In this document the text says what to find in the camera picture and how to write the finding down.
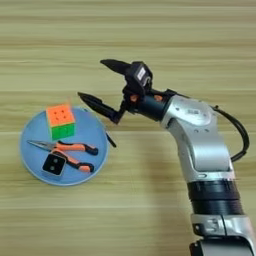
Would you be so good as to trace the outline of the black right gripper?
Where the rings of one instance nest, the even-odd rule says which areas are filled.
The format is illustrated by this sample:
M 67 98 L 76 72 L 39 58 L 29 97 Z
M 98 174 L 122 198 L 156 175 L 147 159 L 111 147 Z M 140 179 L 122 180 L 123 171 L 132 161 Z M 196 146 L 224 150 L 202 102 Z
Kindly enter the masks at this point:
M 115 59 L 103 59 L 100 61 L 110 70 L 121 75 L 128 75 L 131 65 L 124 61 Z M 95 112 L 107 117 L 110 121 L 118 124 L 125 111 L 132 114 L 141 114 L 154 121 L 161 121 L 167 109 L 167 103 L 176 95 L 176 92 L 167 89 L 163 92 L 150 88 L 143 94 L 132 91 L 128 86 L 123 89 L 124 101 L 121 103 L 119 110 L 103 103 L 103 101 L 93 95 L 78 92 L 78 96 Z

